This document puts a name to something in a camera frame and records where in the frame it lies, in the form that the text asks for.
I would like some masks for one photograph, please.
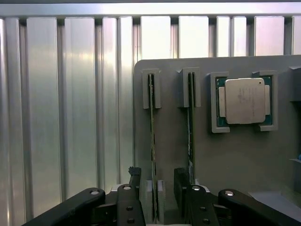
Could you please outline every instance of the cpu holder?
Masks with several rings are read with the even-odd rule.
[[[276,71],[259,71],[249,78],[210,73],[212,132],[230,132],[233,124],[255,124],[259,131],[278,128]]]

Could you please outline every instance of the gray cpu tray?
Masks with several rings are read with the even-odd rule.
[[[153,133],[156,179],[165,183],[167,215],[176,214],[173,175],[178,167],[188,169],[190,181],[198,179],[212,193],[227,187],[245,193],[293,189],[289,159],[300,154],[294,104],[301,101],[300,67],[301,56],[136,64],[135,165],[142,168],[142,180],[152,179]]]

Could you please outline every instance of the aluminum panel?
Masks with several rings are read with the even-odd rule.
[[[133,68],[141,60],[141,26],[133,25]]]
[[[171,58],[179,58],[179,25],[171,24],[170,27],[170,45],[171,45]]]
[[[171,58],[170,32],[169,16],[142,16],[142,59]]]
[[[180,58],[209,57],[209,19],[207,16],[179,17]]]
[[[96,186],[95,23],[65,19],[67,198]]]
[[[118,91],[120,183],[129,182],[128,168],[133,166],[133,21],[118,19]]]
[[[216,20],[209,21],[209,57],[216,56]]]
[[[218,16],[216,19],[216,56],[230,56],[230,17]]]
[[[256,16],[254,20],[254,56],[284,54],[284,17]]]
[[[36,217],[61,201],[56,19],[27,19],[27,50],[32,204]]]
[[[3,4],[0,16],[298,15],[300,2]]]
[[[114,185],[119,184],[120,181],[117,32],[117,19],[104,18],[102,30],[102,147],[104,154],[105,192],[109,192],[111,188]]]
[[[8,74],[5,21],[0,19],[0,222],[12,225],[12,186],[9,151]]]
[[[97,187],[104,188],[104,153],[103,153],[103,95],[102,95],[102,26],[95,26],[96,49],[96,121],[97,121]]]
[[[246,17],[231,19],[231,57],[246,56]]]
[[[9,97],[9,138],[10,168],[12,183],[12,203],[14,225],[25,223],[25,187],[24,187],[24,147],[21,103],[21,50],[20,27],[17,18],[8,18],[6,23],[7,36],[7,67]]]
[[[293,16],[292,54],[301,54],[301,16]]]

